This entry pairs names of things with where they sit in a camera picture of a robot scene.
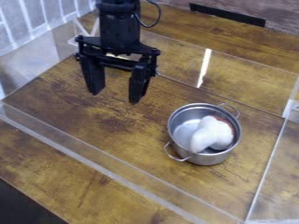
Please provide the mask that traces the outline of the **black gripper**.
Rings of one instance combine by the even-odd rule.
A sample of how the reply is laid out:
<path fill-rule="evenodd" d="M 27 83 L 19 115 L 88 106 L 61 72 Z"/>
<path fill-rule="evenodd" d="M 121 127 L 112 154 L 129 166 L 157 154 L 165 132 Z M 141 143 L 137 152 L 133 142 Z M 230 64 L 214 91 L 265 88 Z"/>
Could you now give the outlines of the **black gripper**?
<path fill-rule="evenodd" d="M 98 16 L 97 37 L 78 35 L 76 58 L 88 91 L 97 95 L 105 87 L 105 69 L 112 67 L 132 71 L 128 85 L 128 100 L 138 103 L 145 95 L 150 78 L 156 74 L 156 58 L 160 51 L 140 42 L 140 26 L 150 28 L 140 20 L 140 13 L 101 12 Z"/>

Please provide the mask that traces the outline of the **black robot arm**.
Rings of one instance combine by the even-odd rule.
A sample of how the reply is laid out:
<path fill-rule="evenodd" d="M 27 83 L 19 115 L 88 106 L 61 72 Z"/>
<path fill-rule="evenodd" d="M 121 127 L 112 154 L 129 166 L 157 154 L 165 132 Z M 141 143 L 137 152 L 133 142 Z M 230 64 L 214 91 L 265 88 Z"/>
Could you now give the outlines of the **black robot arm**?
<path fill-rule="evenodd" d="M 86 88 L 93 95 L 102 90 L 106 67 L 128 71 L 128 100 L 136 104 L 156 75 L 156 58 L 160 55 L 158 49 L 140 42 L 140 26 L 152 28 L 160 18 L 150 25 L 141 22 L 140 0 L 97 0 L 96 6 L 100 35 L 74 38 L 78 43 L 74 57 Z"/>

